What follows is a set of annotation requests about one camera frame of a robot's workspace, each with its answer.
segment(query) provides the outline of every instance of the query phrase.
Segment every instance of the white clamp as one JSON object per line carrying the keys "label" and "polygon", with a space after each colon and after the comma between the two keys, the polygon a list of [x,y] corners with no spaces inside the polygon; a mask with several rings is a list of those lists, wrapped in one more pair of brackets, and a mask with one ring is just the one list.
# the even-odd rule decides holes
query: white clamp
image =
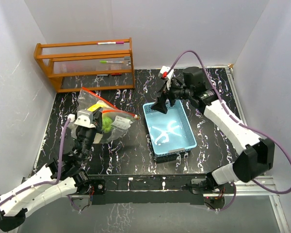
{"label": "white clamp", "polygon": [[93,124],[93,112],[88,110],[79,110],[77,113],[77,119],[74,122],[75,125],[80,125],[86,128],[96,128]]}
{"label": "white clamp", "polygon": [[70,122],[73,122],[76,119],[76,115],[74,114],[69,114],[68,118],[70,119]]}
{"label": "white clamp", "polygon": [[[160,73],[159,73],[159,77],[161,78],[163,76],[163,74],[165,72],[168,72],[170,70],[170,67],[166,67],[166,66],[162,66]],[[170,86],[171,86],[171,79],[174,76],[174,70],[172,69],[169,74],[167,75],[167,77],[165,77],[165,80],[167,80],[167,90],[169,90]]]}

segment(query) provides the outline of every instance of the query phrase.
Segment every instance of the green fruit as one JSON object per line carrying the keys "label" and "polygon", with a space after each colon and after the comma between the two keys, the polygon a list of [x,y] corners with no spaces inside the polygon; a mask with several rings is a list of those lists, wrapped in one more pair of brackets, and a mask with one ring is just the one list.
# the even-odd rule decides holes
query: green fruit
{"label": "green fruit", "polygon": [[111,131],[111,128],[112,128],[112,119],[110,117],[107,117],[107,116],[103,116],[102,115],[102,130],[105,132],[105,133],[108,133]]}

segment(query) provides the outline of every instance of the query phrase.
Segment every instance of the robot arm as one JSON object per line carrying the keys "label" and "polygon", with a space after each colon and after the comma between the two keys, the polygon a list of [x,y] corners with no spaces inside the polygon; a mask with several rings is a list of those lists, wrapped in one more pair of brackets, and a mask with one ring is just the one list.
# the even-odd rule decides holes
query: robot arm
{"label": "robot arm", "polygon": [[171,106],[176,100],[190,100],[190,104],[197,108],[204,116],[211,120],[231,141],[239,154],[234,163],[222,166],[207,174],[208,188],[227,182],[248,182],[273,167],[275,144],[272,140],[262,139],[251,130],[245,129],[226,103],[220,102],[214,90],[207,89],[204,82],[204,73],[198,67],[189,67],[183,70],[184,82],[172,77],[173,70],[162,67],[160,77],[165,80],[163,87],[157,93],[157,100],[151,107],[153,110],[167,113],[166,101]]}
{"label": "robot arm", "polygon": [[76,120],[73,114],[68,119],[77,126],[77,138],[66,138],[61,164],[54,159],[20,186],[0,195],[2,231],[7,232],[20,226],[26,217],[39,208],[63,196],[86,191],[91,185],[81,163],[87,157],[96,133],[103,133],[102,108],[93,112],[80,110]]}

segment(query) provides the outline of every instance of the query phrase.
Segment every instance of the yellow object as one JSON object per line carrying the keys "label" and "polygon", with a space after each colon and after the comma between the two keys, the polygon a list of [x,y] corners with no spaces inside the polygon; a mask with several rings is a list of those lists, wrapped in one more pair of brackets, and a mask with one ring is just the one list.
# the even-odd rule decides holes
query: yellow object
{"label": "yellow object", "polygon": [[89,107],[87,110],[93,112],[99,107],[110,108],[110,106],[107,105],[105,102],[99,100],[97,103],[95,103],[93,106]]}

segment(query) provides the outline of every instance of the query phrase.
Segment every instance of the cable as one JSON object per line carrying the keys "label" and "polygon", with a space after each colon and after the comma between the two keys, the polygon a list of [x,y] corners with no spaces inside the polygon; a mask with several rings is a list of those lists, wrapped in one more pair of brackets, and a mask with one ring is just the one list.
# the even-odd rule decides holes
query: cable
{"label": "cable", "polygon": [[90,193],[89,193],[90,202],[93,201],[93,195],[94,195],[94,193],[95,193],[94,187],[91,186]]}
{"label": "cable", "polygon": [[90,204],[84,206],[84,207],[81,209],[81,211],[83,211],[86,207],[89,207],[89,206],[90,206]]}
{"label": "cable", "polygon": [[225,192],[225,188],[223,188],[223,189],[220,191],[220,194],[219,194],[217,197],[215,197],[215,199],[216,199],[216,200],[221,199],[221,198],[223,197],[224,192]]}
{"label": "cable", "polygon": [[[220,96],[220,93],[218,92],[217,88],[215,88],[215,86],[213,85],[213,83],[212,83],[212,81],[211,81],[211,79],[210,79],[208,73],[206,72],[206,69],[205,69],[205,66],[204,66],[202,60],[200,59],[200,57],[198,56],[198,54],[197,54],[196,52],[194,52],[193,50],[187,50],[187,51],[184,51],[182,54],[180,54],[180,55],[178,56],[178,58],[175,60],[175,62],[172,64],[172,66],[170,67],[170,69],[169,69],[169,71],[167,72],[167,74],[168,74],[168,73],[169,73],[169,72],[170,72],[170,71],[175,67],[175,65],[176,65],[176,63],[178,62],[178,60],[180,59],[180,57],[181,57],[183,54],[187,53],[187,52],[191,52],[191,53],[193,53],[193,54],[196,56],[196,58],[199,60],[201,66],[202,66],[202,69],[203,69],[203,71],[204,71],[204,73],[205,73],[205,75],[206,75],[206,77],[207,77],[207,79],[208,79],[208,81],[209,81],[209,83],[210,83],[212,89],[214,90],[214,92],[215,92],[216,95],[218,96],[218,99],[219,99],[219,101],[220,101],[220,103],[221,103],[223,109],[224,109],[225,112],[229,115],[229,117],[230,117],[234,122],[236,122],[236,123],[238,123],[240,126],[242,126],[243,128],[248,129],[248,130],[251,130],[251,131],[253,131],[253,132],[255,132],[255,133],[261,134],[261,135],[263,135],[264,137],[267,137],[267,138],[271,139],[271,140],[272,140],[272,141],[273,141],[273,142],[274,142],[274,143],[275,143],[275,144],[276,144],[276,145],[281,149],[281,151],[285,154],[287,160],[289,161],[289,163],[290,163],[290,165],[291,165],[291,157],[289,156],[288,152],[287,152],[287,151],[282,147],[282,145],[281,145],[277,140],[275,140],[275,139],[272,138],[271,136],[267,135],[266,133],[263,133],[263,132],[261,132],[261,131],[259,131],[259,130],[256,130],[256,129],[254,129],[254,128],[251,128],[251,127],[249,127],[249,126],[246,126],[246,125],[244,125],[244,124],[242,124],[242,123],[239,123],[239,121],[238,121],[236,118],[234,118],[232,115],[229,114],[229,111],[228,111],[228,109],[227,109],[227,107],[226,107],[226,104],[223,104],[223,100],[222,100],[222,98],[221,98],[221,96]],[[289,189],[287,189],[287,190],[284,190],[284,191],[277,191],[277,190],[271,190],[271,189],[265,187],[264,185],[260,184],[259,182],[257,182],[257,181],[254,180],[254,179],[253,179],[252,181],[253,181],[254,183],[256,183],[258,186],[260,186],[261,188],[263,188],[263,189],[265,189],[265,190],[267,190],[267,191],[269,191],[269,192],[271,192],[271,193],[275,193],[275,194],[287,194],[287,193],[291,192],[291,187],[290,187]]]}
{"label": "cable", "polygon": [[228,207],[230,207],[230,206],[233,204],[233,202],[234,202],[234,200],[235,200],[235,198],[236,198],[237,189],[236,189],[236,185],[235,185],[234,182],[231,182],[231,185],[232,185],[233,188],[234,188],[234,195],[233,195],[232,200],[229,202],[229,204],[228,204],[227,206],[223,207],[222,209],[219,209],[219,208],[215,209],[215,208],[213,208],[213,209],[211,209],[211,210],[214,210],[214,211],[222,211],[222,210],[226,210]]}
{"label": "cable", "polygon": [[73,200],[71,199],[71,197],[69,196],[69,195],[67,195],[67,197],[68,197],[68,199],[69,199],[69,201],[70,201],[70,203],[71,203],[71,205],[72,205],[72,207],[75,209],[75,210],[77,210],[77,211],[81,211],[81,209],[73,202]]}
{"label": "cable", "polygon": [[215,208],[214,208],[211,204],[209,204],[208,202],[205,202],[205,201],[204,201],[204,203],[207,204],[208,206],[210,206],[212,209],[215,209]]}
{"label": "cable", "polygon": [[[36,183],[33,186],[37,187],[39,185],[43,185],[43,184],[51,184],[51,185],[57,185],[59,183],[60,180],[60,176],[62,173],[62,161],[63,161],[63,149],[64,149],[64,140],[65,140],[65,133],[66,133],[66,129],[67,126],[70,122],[70,118],[67,119],[64,127],[63,127],[63,131],[62,131],[62,136],[61,136],[61,140],[60,140],[60,147],[59,147],[59,158],[58,158],[58,175],[57,175],[57,179],[55,182],[51,182],[51,181],[44,181],[44,182],[40,182],[40,183]],[[27,189],[32,188],[32,186],[27,186],[19,191],[17,191],[14,195],[9,196],[8,198],[6,198],[5,200],[3,200],[2,202],[0,202],[0,206],[2,206],[4,203],[6,203],[9,199],[13,198],[14,196],[26,191]]]}

